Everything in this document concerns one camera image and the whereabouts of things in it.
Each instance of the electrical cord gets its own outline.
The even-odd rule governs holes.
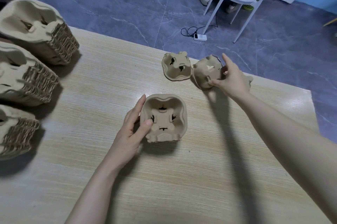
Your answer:
[[[218,15],[218,12],[215,14],[215,23],[216,23],[216,25],[209,25],[209,26],[213,26],[213,27],[216,27],[216,28],[219,27],[219,26],[218,26],[217,15]],[[193,37],[194,34],[197,34],[197,32],[198,32],[199,29],[202,29],[202,28],[204,28],[204,27],[206,27],[206,26],[202,26],[202,27],[199,27],[199,28],[196,27],[196,26],[192,26],[192,27],[189,27],[188,29],[182,28],[182,29],[180,30],[180,34],[182,34],[182,35],[185,36],[185,37]],[[196,30],[195,30],[192,34],[189,34],[188,31],[189,31],[191,28],[196,28]]]

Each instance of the right hand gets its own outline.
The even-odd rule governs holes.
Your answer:
[[[226,78],[224,80],[213,79],[209,81],[209,84],[220,88],[225,95],[232,99],[237,99],[239,96],[249,93],[249,87],[246,85],[242,71],[225,54],[222,54],[222,58],[226,63],[226,66],[223,67],[227,68]]]

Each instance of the light wood grain tabletop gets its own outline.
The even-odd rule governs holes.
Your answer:
[[[161,93],[185,101],[187,132],[143,145],[115,183],[107,223],[330,223],[232,100],[167,80],[164,51],[71,30],[81,56],[56,69],[62,90],[38,108],[36,154],[0,163],[1,224],[63,223],[126,112],[142,94]],[[251,93],[318,131],[310,91],[254,76]]]

